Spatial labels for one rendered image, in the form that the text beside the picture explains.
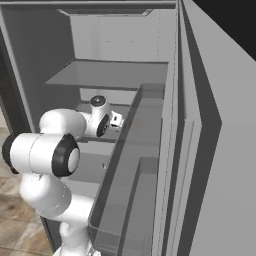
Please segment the grey fridge door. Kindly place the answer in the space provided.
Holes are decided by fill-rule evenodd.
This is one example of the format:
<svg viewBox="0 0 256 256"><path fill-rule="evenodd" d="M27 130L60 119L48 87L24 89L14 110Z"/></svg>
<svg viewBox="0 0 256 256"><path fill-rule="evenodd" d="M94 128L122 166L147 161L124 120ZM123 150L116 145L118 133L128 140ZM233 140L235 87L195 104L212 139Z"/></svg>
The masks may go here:
<svg viewBox="0 0 256 256"><path fill-rule="evenodd" d="M152 256L256 256L256 61L177 0Z"/></svg>

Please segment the grey fridge cabinet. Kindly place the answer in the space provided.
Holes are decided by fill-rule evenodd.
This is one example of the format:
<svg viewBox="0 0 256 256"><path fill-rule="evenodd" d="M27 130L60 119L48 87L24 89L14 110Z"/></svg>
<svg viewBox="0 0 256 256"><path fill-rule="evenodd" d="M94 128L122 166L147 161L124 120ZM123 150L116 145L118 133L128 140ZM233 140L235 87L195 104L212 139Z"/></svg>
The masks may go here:
<svg viewBox="0 0 256 256"><path fill-rule="evenodd" d="M0 0L0 38L21 103L24 126L13 133L38 133L42 115L52 109L77 110L96 95L109 104L131 107L136 91L47 85L75 60L167 63L174 60L177 0ZM159 154L164 129L164 103ZM97 196L115 143L77 144L76 171L63 177L72 193Z"/></svg>

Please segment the large translucent door bin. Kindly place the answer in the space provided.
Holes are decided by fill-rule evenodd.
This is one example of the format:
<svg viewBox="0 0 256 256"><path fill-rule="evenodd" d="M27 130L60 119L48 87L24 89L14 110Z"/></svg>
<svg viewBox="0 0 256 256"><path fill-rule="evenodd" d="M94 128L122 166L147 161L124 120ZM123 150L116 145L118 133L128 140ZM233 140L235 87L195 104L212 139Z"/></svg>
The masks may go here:
<svg viewBox="0 0 256 256"><path fill-rule="evenodd" d="M116 256L128 201L141 157L157 157L162 131L165 86L143 84L136 92L101 181L89 217L93 248Z"/></svg>

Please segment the small translucent door bin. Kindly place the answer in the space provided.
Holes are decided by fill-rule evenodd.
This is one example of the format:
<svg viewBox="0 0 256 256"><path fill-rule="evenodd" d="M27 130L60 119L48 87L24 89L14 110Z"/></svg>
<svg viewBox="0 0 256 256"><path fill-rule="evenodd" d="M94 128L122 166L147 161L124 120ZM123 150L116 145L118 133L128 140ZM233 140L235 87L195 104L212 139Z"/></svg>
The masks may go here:
<svg viewBox="0 0 256 256"><path fill-rule="evenodd" d="M139 159L116 256L151 256L157 171L157 157Z"/></svg>

